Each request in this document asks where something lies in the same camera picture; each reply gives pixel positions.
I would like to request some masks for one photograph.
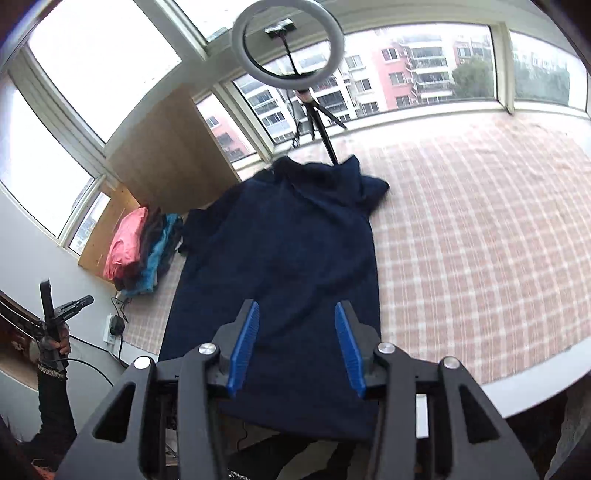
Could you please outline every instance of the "pink building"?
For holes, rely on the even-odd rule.
[[[417,103],[413,76],[404,49],[397,43],[371,53],[388,110]]]
[[[197,108],[230,162],[254,152],[217,98],[210,95],[197,104]]]

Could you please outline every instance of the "light stand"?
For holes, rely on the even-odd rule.
[[[287,56],[289,57],[291,66],[294,70],[293,74],[277,75],[273,72],[269,72],[259,65],[251,56],[246,48],[245,38],[248,22],[256,14],[264,12],[270,7],[277,6],[293,7],[308,13],[318,20],[318,22],[326,29],[330,41],[330,58],[322,69],[314,72],[298,73],[287,40],[285,39],[290,31],[295,30],[295,26],[290,20],[283,20],[277,25],[266,28],[265,33],[271,38],[279,37],[283,41]],[[328,109],[314,100],[310,90],[311,86],[316,85],[331,76],[343,60],[343,55],[345,53],[345,37],[343,35],[343,30],[336,19],[322,5],[313,0],[262,0],[247,7],[247,9],[238,16],[238,19],[236,19],[232,28],[232,48],[234,49],[236,57],[242,67],[253,78],[275,88],[295,91],[296,97],[302,102],[306,109],[312,139],[315,137],[314,128],[316,128],[326,150],[328,151],[330,161],[333,165],[337,165],[338,161],[335,149],[330,142],[326,127],[320,117],[320,112],[325,114],[338,126],[345,129],[346,127],[344,123],[336,118]]]

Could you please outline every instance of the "blue gripper pad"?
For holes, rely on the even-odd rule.
[[[226,389],[232,398],[236,396],[236,393],[242,388],[244,383],[246,369],[248,368],[248,362],[251,360],[252,349],[255,344],[258,329],[259,305],[257,302],[253,301],[250,310],[246,314],[242,330],[238,335],[236,346],[230,357],[230,368]]]
[[[363,358],[341,302],[338,302],[335,307],[335,329],[351,388],[357,392],[360,398],[363,398],[366,390],[363,377]]]

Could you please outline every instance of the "blue clothing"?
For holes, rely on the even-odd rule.
[[[123,291],[124,295],[127,297],[135,297],[136,295],[152,293],[154,291],[160,258],[162,257],[164,247],[168,242],[168,237],[170,236],[170,232],[172,231],[177,218],[178,215],[176,213],[169,213],[166,215],[166,225],[162,230],[162,235],[160,235],[160,239],[154,244],[146,261],[146,266],[139,273],[134,289]]]
[[[281,432],[369,440],[377,405],[349,386],[335,305],[350,300],[379,332],[369,215],[387,190],[361,175],[356,157],[334,167],[283,157],[192,210],[160,359],[211,341],[254,299],[261,320],[246,380],[220,410]]]

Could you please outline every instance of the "window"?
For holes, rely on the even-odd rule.
[[[382,55],[384,56],[384,60],[396,60],[398,58],[398,54],[394,48],[385,48],[382,50]]]
[[[262,119],[262,122],[266,127],[270,127],[272,124],[279,123],[282,120],[285,120],[283,113],[277,112],[277,113],[273,113],[272,115],[266,116],[265,118]]]
[[[240,148],[237,148],[236,150],[232,150],[232,151],[228,152],[228,160],[230,160],[230,162],[235,162],[236,160],[240,160],[244,156],[245,156],[244,152]]]
[[[269,112],[275,108],[279,108],[277,102],[273,100],[272,102],[265,103],[264,105],[255,108],[255,112],[257,115],[261,115],[262,113]]]
[[[328,77],[326,80],[324,80],[324,81],[322,81],[322,82],[314,85],[312,87],[312,90],[315,91],[315,92],[321,92],[322,90],[326,90],[328,88],[336,87],[337,85],[338,84],[337,84],[336,78],[333,75],[331,77]]]
[[[64,0],[37,26],[31,50],[105,142],[180,59],[132,0]]]
[[[359,106],[361,107],[361,115],[359,115],[359,116],[366,116],[366,115],[372,115],[373,113],[379,113],[379,108],[378,108],[377,102],[362,103]]]
[[[269,100],[273,100],[273,95],[271,95],[269,90],[265,90],[254,97],[250,97],[248,99],[248,103],[250,103],[252,106],[257,106],[263,102],[268,102]]]
[[[395,72],[390,74],[390,83],[392,85],[400,85],[401,83],[406,83],[406,80],[402,72]]]
[[[303,69],[306,69],[308,67],[312,67],[314,65],[318,65],[319,63],[322,63],[324,61],[326,61],[326,57],[324,56],[324,54],[317,53],[316,55],[313,55],[313,56],[311,56],[308,59],[300,60],[300,66]]]
[[[403,97],[396,97],[396,104],[398,105],[398,108],[401,108],[403,106],[410,106],[410,99],[408,98],[408,95],[405,95]]]
[[[8,77],[0,80],[0,92],[5,122],[0,181],[40,224],[59,236],[93,178],[45,128]]]
[[[423,57],[443,57],[443,49],[441,47],[413,48],[411,53],[414,59],[420,59]]]
[[[230,30],[242,11],[256,0],[231,0],[216,3],[175,0],[207,41],[213,41]]]
[[[216,140],[222,147],[228,147],[234,142],[232,137],[225,132],[217,136]]]
[[[380,56],[381,48],[377,46],[383,45],[393,47],[384,49]],[[465,62],[458,63],[457,49],[470,45],[482,48],[484,55],[462,58],[459,59],[460,62]],[[439,101],[495,98],[492,39],[486,26],[419,24],[366,30],[346,35],[345,51],[354,51],[357,54],[346,56],[331,77],[312,89],[319,104],[337,116],[348,115],[346,121],[372,115],[380,110],[396,110],[400,108],[399,102],[410,108]],[[328,58],[329,53],[329,45],[320,43],[294,51],[293,57],[295,62],[301,63],[302,60],[320,54]],[[386,73],[369,79],[361,77],[370,75],[355,73],[362,72],[365,68],[384,72],[384,54],[392,58],[396,55],[398,61],[395,64],[399,64],[401,68],[387,69]],[[273,60],[264,67],[281,75],[291,72],[287,56]],[[244,86],[251,82],[252,79],[244,75],[235,80],[235,85],[244,94]],[[363,92],[368,89],[376,93],[376,98],[384,99],[379,107],[376,102],[368,102],[369,98],[363,98]],[[300,124],[302,135],[309,132],[306,113],[293,91],[287,93],[272,87],[261,90],[261,97],[254,95],[254,92],[245,97],[274,142],[285,141],[285,138],[296,131],[297,124]],[[408,97],[408,101],[397,100],[397,97]],[[270,110],[271,105],[267,106],[268,103],[273,107],[277,104],[276,109]],[[281,112],[285,120],[274,124],[264,120],[271,112]],[[321,118],[328,126],[328,119],[324,116]]]
[[[295,137],[295,135],[293,133],[288,133],[288,134],[285,134],[285,135],[279,135],[279,137],[275,137],[273,139],[273,141],[275,143],[281,143],[281,142],[284,142],[286,140],[291,140],[294,137]]]
[[[231,162],[239,158],[246,157],[255,152],[246,136],[238,128],[236,122],[226,112],[225,108],[219,102],[215,95],[208,96],[205,100],[197,104],[199,112],[209,125],[209,120],[216,120],[216,140],[222,147],[224,155]],[[238,151],[242,152],[241,157],[237,157]]]
[[[513,51],[525,59],[515,61],[516,100],[552,102],[585,110],[587,71],[577,57],[515,32],[511,32],[511,43]]]
[[[205,123],[207,123],[207,126],[209,128],[213,128],[216,125],[219,125],[220,124],[220,122],[218,122],[214,116],[211,116],[207,120],[205,120]]]
[[[361,62],[361,57],[359,55],[345,57],[345,62],[350,69],[358,69],[363,67],[363,63]]]
[[[105,211],[110,198],[104,193],[100,192],[95,202],[90,207],[90,210],[82,220],[82,223],[78,227],[78,230],[70,243],[70,248],[78,255],[82,255],[82,251],[86,246],[88,237],[95,228],[96,222],[99,221],[100,216]]]
[[[263,84],[261,82],[259,82],[258,80],[255,80],[250,75],[247,75],[241,79],[238,79],[235,83],[236,83],[236,86],[238,88],[240,88],[240,91],[243,93],[243,95],[247,95],[247,94],[251,93],[253,90],[256,90],[257,88],[263,86]]]
[[[347,105],[345,104],[345,99],[342,92],[328,93],[318,97],[318,103],[331,113],[347,110]]]
[[[358,92],[366,92],[367,90],[371,90],[369,79],[358,80],[355,82],[355,86],[357,87]]]

